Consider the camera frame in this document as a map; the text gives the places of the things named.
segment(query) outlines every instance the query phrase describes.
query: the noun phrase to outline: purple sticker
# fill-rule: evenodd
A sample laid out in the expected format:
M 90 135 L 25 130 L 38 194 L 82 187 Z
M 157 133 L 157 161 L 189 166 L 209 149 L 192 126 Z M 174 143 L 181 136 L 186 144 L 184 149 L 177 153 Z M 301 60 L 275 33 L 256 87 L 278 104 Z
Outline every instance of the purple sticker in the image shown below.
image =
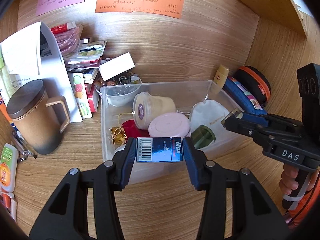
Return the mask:
M 143 105 L 142 105 L 142 104 L 139 104 L 139 106 L 138 106 L 138 116 L 139 116 L 139 118 L 140 118 L 141 120 L 143 119 L 144 109 L 143 109 Z

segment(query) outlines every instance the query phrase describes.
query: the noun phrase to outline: barcode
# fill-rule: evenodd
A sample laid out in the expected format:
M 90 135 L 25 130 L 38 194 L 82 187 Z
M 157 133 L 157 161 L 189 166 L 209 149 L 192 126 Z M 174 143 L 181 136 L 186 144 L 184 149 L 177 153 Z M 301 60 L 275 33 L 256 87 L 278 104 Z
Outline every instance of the barcode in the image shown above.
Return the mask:
M 152 138 L 138 138 L 138 161 L 152 161 Z

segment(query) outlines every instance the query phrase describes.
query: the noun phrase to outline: blue pencil case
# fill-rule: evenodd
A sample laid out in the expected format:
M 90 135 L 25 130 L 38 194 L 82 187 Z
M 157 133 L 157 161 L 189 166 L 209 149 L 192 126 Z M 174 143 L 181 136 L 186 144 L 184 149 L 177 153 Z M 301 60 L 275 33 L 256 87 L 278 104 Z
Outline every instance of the blue pencil case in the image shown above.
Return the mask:
M 228 77 L 223 86 L 223 90 L 227 92 L 236 103 L 249 114 L 267 114 L 267 111 L 262 109 L 257 99 L 233 77 Z

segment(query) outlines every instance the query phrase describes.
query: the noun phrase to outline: finger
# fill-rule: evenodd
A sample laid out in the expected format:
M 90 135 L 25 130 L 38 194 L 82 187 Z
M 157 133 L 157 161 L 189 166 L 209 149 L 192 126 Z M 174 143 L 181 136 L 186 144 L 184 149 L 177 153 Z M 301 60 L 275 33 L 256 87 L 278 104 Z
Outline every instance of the finger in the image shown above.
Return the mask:
M 284 164 L 283 170 L 284 173 L 291 178 L 295 179 L 298 176 L 299 170 L 293 166 L 290 166 L 289 164 Z
M 281 180 L 283 184 L 289 189 L 297 189 L 299 184 L 293 178 L 289 177 L 287 174 L 282 172 Z
M 310 178 L 309 186 L 307 187 L 307 191 L 310 191 L 314 188 L 318 174 L 319 174 L 319 171 L 315 171 L 314 173 L 311 174 L 311 178 Z
M 280 190 L 282 191 L 283 194 L 290 195 L 292 192 L 291 189 L 289 189 L 285 186 L 285 184 L 282 182 L 282 180 L 279 182 L 279 187 L 280 187 Z

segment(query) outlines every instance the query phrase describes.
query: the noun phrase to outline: clear plastic bin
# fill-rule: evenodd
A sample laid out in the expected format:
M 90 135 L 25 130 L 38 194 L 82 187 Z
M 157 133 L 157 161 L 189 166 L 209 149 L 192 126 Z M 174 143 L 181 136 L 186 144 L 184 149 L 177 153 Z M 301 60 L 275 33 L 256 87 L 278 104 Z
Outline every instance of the clear plastic bin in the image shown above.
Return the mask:
M 128 85 L 111 86 L 101 88 L 102 107 L 101 107 L 101 134 L 102 134 L 102 154 L 103 161 L 111 160 L 116 148 L 120 145 L 112 143 L 110 128 L 117 127 L 127 120 L 133 119 L 132 104 L 136 94 L 148 92 L 150 95 L 170 97 L 175 102 L 177 110 L 184 113 L 190 113 L 192 107 L 201 101 L 212 99 L 223 105 L 228 111 L 239 107 L 236 102 L 230 98 L 213 81 L 185 81 L 185 82 L 161 82 L 129 85 L 130 98 L 125 97 L 120 102 L 110 100 L 108 94 L 110 89 L 123 90 Z M 208 159 L 214 159 L 223 156 L 231 148 L 237 147 L 245 139 L 245 136 L 229 132 L 223 142 L 213 143 L 210 151 L 205 152 Z M 185 168 L 185 163 L 137 163 L 132 168 L 129 184 L 134 184 L 160 176 L 168 175 L 172 172 L 180 171 Z

